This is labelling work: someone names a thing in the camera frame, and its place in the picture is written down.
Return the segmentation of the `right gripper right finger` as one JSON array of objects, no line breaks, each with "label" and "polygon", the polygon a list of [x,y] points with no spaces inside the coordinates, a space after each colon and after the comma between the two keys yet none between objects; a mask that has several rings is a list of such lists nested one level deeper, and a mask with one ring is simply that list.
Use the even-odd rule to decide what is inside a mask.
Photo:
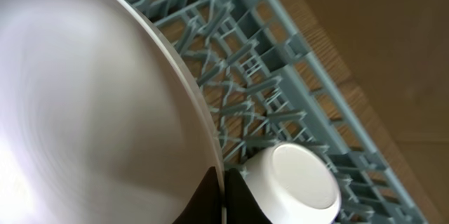
[{"label": "right gripper right finger", "polygon": [[239,170],[227,170],[224,183],[227,224],[272,223],[262,212]]}]

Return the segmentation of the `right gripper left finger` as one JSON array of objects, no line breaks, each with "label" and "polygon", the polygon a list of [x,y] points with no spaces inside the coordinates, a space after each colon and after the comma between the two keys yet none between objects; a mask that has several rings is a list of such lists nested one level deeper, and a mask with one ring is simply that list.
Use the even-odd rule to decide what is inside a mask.
[{"label": "right gripper left finger", "polygon": [[222,194],[215,167],[210,167],[173,224],[220,224]]}]

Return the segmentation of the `white cup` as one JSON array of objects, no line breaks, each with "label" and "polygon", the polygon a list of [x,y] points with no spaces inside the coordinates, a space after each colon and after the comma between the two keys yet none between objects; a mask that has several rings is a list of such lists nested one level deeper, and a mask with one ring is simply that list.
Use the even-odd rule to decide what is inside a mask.
[{"label": "white cup", "polygon": [[336,219],[342,196],[336,178],[312,151],[279,143],[245,163],[244,180],[272,223],[323,223]]}]

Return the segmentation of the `large white plate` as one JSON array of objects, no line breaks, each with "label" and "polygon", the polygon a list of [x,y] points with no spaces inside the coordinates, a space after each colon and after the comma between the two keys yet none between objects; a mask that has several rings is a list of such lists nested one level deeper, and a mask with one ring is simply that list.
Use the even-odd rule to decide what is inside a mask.
[{"label": "large white plate", "polygon": [[214,123],[175,49],[125,0],[1,0],[1,222],[171,223]]}]

